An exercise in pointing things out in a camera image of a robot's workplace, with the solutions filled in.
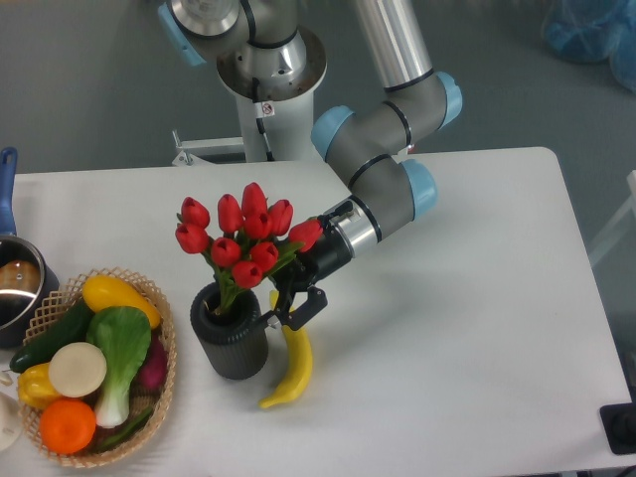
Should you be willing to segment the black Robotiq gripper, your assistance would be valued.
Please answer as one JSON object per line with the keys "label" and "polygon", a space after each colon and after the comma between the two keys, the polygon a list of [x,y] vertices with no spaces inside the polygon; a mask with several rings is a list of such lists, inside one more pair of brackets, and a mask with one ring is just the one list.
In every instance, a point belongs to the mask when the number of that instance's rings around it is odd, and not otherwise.
{"label": "black Robotiq gripper", "polygon": [[[269,307],[251,320],[251,326],[287,326],[299,331],[328,304],[326,293],[314,285],[352,260],[348,241],[331,222],[311,219],[301,229],[321,235],[308,250],[298,251],[273,273],[270,280],[276,289],[269,292]],[[306,291],[306,301],[293,311],[295,293]]]}

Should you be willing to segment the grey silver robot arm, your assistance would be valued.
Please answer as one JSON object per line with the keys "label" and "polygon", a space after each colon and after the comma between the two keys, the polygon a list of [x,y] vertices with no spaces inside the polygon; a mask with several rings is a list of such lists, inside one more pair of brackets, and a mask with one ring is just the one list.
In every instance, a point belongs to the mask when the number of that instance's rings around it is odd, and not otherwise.
{"label": "grey silver robot arm", "polygon": [[317,282],[416,220],[436,202],[425,167],[395,157],[452,121],[462,94],[436,72],[407,1],[352,5],[386,99],[372,112],[336,106],[316,115],[326,72],[320,40],[302,27],[294,1],[165,1],[158,9],[175,49],[211,64],[235,97],[249,162],[323,159],[349,196],[320,217],[316,246],[274,275],[280,297],[255,324],[300,329],[327,303]]}

